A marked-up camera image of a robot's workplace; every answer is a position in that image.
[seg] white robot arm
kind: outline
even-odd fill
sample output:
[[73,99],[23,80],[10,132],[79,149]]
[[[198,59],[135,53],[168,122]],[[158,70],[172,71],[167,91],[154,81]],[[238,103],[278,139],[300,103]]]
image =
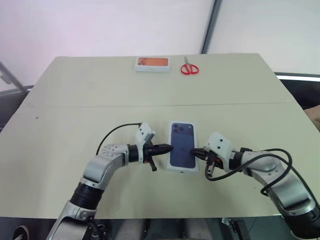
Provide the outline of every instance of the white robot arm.
[[[271,151],[282,151],[289,162]],[[292,159],[283,149],[252,151],[242,148],[235,151],[231,142],[218,132],[210,135],[203,148],[196,148],[192,154],[206,161],[205,177],[217,181],[239,171],[253,177],[264,187],[261,193],[270,197],[293,234],[303,239],[320,237],[320,207],[308,185],[292,167]],[[281,161],[288,164],[284,169]],[[219,167],[227,174],[213,177],[214,168]],[[289,173],[293,170],[298,176]]]
[[87,164],[71,199],[66,202],[46,239],[89,239],[91,235],[89,225],[96,215],[98,203],[115,171],[131,162],[150,163],[152,171],[156,171],[152,156],[165,154],[173,149],[168,144],[153,145],[151,139],[154,135],[155,132],[149,125],[142,123],[136,132],[136,145],[104,146]]

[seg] white wall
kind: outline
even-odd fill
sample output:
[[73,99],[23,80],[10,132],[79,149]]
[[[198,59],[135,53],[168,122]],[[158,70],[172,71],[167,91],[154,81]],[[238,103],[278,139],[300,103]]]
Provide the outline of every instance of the white wall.
[[212,0],[0,0],[0,61],[22,84],[33,85],[56,56],[197,54],[211,5]]
[[11,84],[6,84],[2,79],[0,79],[0,92],[1,91],[6,91],[6,90],[11,90],[11,89],[16,89],[16,86]]
[[208,52],[258,52],[275,72],[320,74],[320,0],[222,0]]

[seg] table surface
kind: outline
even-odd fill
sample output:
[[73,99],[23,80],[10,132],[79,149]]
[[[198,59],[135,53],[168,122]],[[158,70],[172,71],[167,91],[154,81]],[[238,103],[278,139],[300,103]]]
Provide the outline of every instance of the table surface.
[[[283,148],[320,197],[320,134],[258,54],[190,55],[198,75],[135,72],[135,57],[57,57],[0,133],[0,216],[57,218],[102,137],[147,122],[154,143],[168,142],[169,122],[196,126],[198,145],[218,131],[236,149]],[[136,128],[108,143],[134,143]],[[111,179],[97,218],[270,216],[262,186],[242,173],[217,182],[166,171],[167,156],[131,163]]]

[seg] blue phone image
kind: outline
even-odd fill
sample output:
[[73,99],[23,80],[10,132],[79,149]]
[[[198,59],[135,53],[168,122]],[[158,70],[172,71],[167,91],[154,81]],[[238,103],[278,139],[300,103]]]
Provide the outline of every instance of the blue phone image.
[[188,169],[196,167],[196,157],[191,154],[191,150],[195,148],[195,133],[192,124],[173,122],[170,145],[173,146],[170,152],[171,166]]

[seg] cable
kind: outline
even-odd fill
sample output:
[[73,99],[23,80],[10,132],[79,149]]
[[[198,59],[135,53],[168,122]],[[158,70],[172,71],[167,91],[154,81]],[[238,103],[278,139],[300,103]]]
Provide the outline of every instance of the cable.
[[282,157],[278,156],[278,155],[275,155],[275,154],[271,154],[271,153],[266,153],[266,154],[262,154],[260,156],[256,156],[254,158],[252,158],[251,160],[249,160],[248,162],[246,162],[245,164],[237,167],[236,169],[228,172],[227,174],[224,174],[222,176],[218,176],[218,177],[210,177],[208,175],[208,168],[209,168],[209,165],[207,165],[205,167],[205,177],[209,180],[209,181],[218,181],[218,180],[221,180],[221,179],[225,179],[235,173],[237,173],[238,171],[241,171],[242,169],[244,169],[246,166],[250,165],[251,163],[253,163],[254,161],[258,160],[258,159],[261,159],[261,158],[264,158],[264,157],[275,157],[279,160],[281,160],[284,164],[286,164],[288,167],[285,169],[285,171],[277,178],[275,179],[274,181],[272,181],[271,183],[267,184],[265,187],[263,187],[261,189],[261,194],[265,195],[265,196],[268,196],[264,191],[266,191],[268,188],[272,187],[274,184],[278,183],[280,180],[282,180],[290,170],[292,170],[294,172],[294,174],[299,178],[299,180],[302,182],[303,186],[305,187],[305,189],[309,192],[309,194],[311,195],[311,197],[313,198],[315,204],[318,206],[318,208],[320,208],[320,205],[315,197],[315,195],[313,194],[313,192],[311,191],[310,187],[308,186],[308,184],[306,183],[306,181],[304,180],[304,178],[300,175],[300,173],[292,166],[292,157],[291,155],[286,151],[286,150],[283,150],[281,148],[271,148],[271,149],[266,149],[264,151],[268,151],[268,152],[273,152],[273,151],[279,151],[279,152],[283,152],[287,155],[288,157],[288,161],[286,161],[285,159],[283,159]]
[[119,128],[122,128],[122,127],[125,127],[125,126],[141,126],[141,122],[137,122],[137,123],[127,123],[127,124],[123,124],[123,125],[120,125],[120,126],[117,126],[115,127],[114,129],[112,129],[107,135],[105,135],[105,137],[101,140],[97,150],[96,150],[96,153],[95,155],[98,155],[99,154],[99,151],[100,151],[100,148],[102,146],[102,144],[104,143],[104,141],[106,140],[106,138],[112,133],[114,132],[115,130],[119,129]]
[[280,157],[280,156],[278,156],[278,155],[275,155],[275,154],[272,154],[272,153],[262,154],[262,155],[259,155],[259,156],[255,156],[254,158],[252,158],[251,160],[247,161],[245,164],[238,166],[238,167],[235,168],[234,170],[232,170],[232,171],[230,171],[230,172],[228,172],[228,173],[226,173],[226,174],[224,174],[224,175],[222,175],[222,176],[217,176],[217,177],[210,177],[210,176],[208,175],[209,165],[207,165],[207,166],[205,167],[205,177],[206,177],[206,179],[208,179],[209,181],[218,181],[218,180],[221,180],[221,179],[225,179],[225,178],[230,177],[231,175],[233,175],[233,174],[235,174],[235,173],[243,170],[244,168],[246,168],[246,166],[252,164],[253,162],[255,162],[255,161],[259,160],[259,159],[262,159],[262,158],[264,158],[264,157],[275,157],[275,158],[277,158],[277,159],[280,159],[280,160],[282,159],[282,160],[284,160],[282,157]]
[[281,148],[271,148],[271,149],[266,149],[264,151],[268,151],[268,152],[273,152],[273,151],[279,151],[279,152],[283,152],[287,155],[288,157],[288,162],[286,160],[284,160],[282,157],[278,158],[280,159],[282,162],[284,162],[285,164],[287,164],[287,168],[285,169],[285,171],[279,176],[277,177],[275,180],[273,180],[272,182],[270,182],[269,184],[267,184],[266,186],[264,186],[261,190],[260,190],[260,193],[262,195],[265,195],[268,197],[268,194],[267,194],[267,189],[271,188],[273,185],[275,185],[276,183],[278,183],[279,181],[281,181],[289,172],[290,170],[292,169],[292,157],[290,155],[289,152],[287,152],[286,150],[283,150]]
[[218,181],[218,180],[221,180],[221,179],[225,179],[225,178],[227,178],[227,177],[229,177],[229,176],[231,176],[231,175],[243,170],[246,166],[252,164],[253,162],[255,162],[255,161],[257,161],[257,160],[259,160],[261,158],[274,157],[274,158],[277,158],[277,159],[281,160],[284,163],[287,163],[288,167],[285,169],[285,171],[279,177],[277,177],[274,181],[270,182],[269,184],[267,184],[265,187],[263,187],[261,189],[260,193],[268,197],[268,194],[265,191],[267,189],[269,189],[270,187],[272,187],[274,184],[276,184],[279,181],[281,181],[289,173],[290,169],[292,168],[292,158],[291,158],[291,155],[287,151],[285,151],[283,149],[280,149],[280,148],[272,148],[272,149],[269,149],[269,151],[281,151],[281,152],[284,152],[288,156],[289,162],[287,162],[286,160],[284,160],[282,157],[280,157],[278,155],[275,155],[275,154],[272,154],[272,153],[266,153],[266,154],[262,154],[262,155],[259,155],[259,156],[255,156],[251,160],[247,161],[245,164],[240,165],[236,169],[228,172],[227,174],[224,174],[224,175],[218,176],[218,177],[210,177],[209,176],[209,174],[208,174],[209,164],[207,164],[206,167],[205,167],[205,173],[204,173],[205,177],[209,181]]

